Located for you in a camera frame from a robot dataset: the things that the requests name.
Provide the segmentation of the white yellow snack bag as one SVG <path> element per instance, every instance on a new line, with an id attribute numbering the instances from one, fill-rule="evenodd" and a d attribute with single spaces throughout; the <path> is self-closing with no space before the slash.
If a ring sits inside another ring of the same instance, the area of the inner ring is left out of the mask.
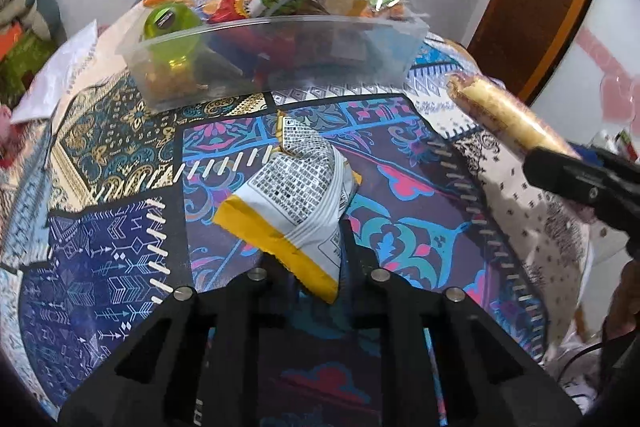
<path id="1" fill-rule="evenodd" d="M 214 223 L 276 257 L 311 294 L 334 303 L 340 220 L 362 178 L 316 130 L 280 112 L 277 150 L 214 214 Z"/>

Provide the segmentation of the purple label coconut roll pack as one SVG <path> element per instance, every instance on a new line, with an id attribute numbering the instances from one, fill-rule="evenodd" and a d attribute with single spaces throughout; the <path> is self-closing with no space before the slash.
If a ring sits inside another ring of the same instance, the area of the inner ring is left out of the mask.
<path id="1" fill-rule="evenodd" d="M 483 75 L 450 72 L 449 98 L 463 113 L 495 135 L 523 159 L 537 147 L 578 158 L 574 148 L 509 91 Z"/>

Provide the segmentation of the patchwork patterned bedspread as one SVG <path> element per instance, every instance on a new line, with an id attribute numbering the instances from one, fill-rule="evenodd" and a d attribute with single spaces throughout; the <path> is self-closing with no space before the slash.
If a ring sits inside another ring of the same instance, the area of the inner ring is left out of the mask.
<path id="1" fill-rule="evenodd" d="M 1 419 L 574 426 L 410 0 L 143 0 L 1 147 Z"/>

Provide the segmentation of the clear plastic storage bin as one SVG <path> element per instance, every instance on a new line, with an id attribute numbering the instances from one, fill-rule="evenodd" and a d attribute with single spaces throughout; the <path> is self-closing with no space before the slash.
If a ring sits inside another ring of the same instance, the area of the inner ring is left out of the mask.
<path id="1" fill-rule="evenodd" d="M 428 33 L 408 20 L 292 15 L 202 25 L 117 49 L 152 112 L 259 92 L 401 87 Z"/>

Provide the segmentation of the green round jar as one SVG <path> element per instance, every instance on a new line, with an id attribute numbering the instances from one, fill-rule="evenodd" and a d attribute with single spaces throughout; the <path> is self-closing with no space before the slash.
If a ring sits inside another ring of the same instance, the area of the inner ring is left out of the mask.
<path id="1" fill-rule="evenodd" d="M 200 38 L 188 35 L 169 39 L 168 35 L 199 28 L 202 23 L 198 14 L 187 5 L 166 2 L 153 8 L 146 18 L 141 40 L 160 39 L 159 43 L 149 45 L 153 60 L 168 66 L 171 70 L 183 69 L 192 62 L 192 55 L 198 47 Z"/>

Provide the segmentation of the white plastic bag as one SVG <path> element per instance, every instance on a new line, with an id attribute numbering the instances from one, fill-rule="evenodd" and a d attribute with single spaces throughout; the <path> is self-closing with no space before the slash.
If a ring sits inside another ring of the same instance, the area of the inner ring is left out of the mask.
<path id="1" fill-rule="evenodd" d="M 20 103 L 12 110 L 11 124 L 50 119 L 62 96 L 91 62 L 98 42 L 98 22 L 93 20 L 67 40 L 36 75 Z"/>

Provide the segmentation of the pile of clutter on chair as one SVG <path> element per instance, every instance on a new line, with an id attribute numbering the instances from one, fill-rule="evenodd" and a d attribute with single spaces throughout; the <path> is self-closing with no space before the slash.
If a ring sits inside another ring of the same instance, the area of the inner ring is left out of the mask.
<path id="1" fill-rule="evenodd" d="M 1 104 L 14 108 L 66 40 L 58 0 L 1 0 Z"/>

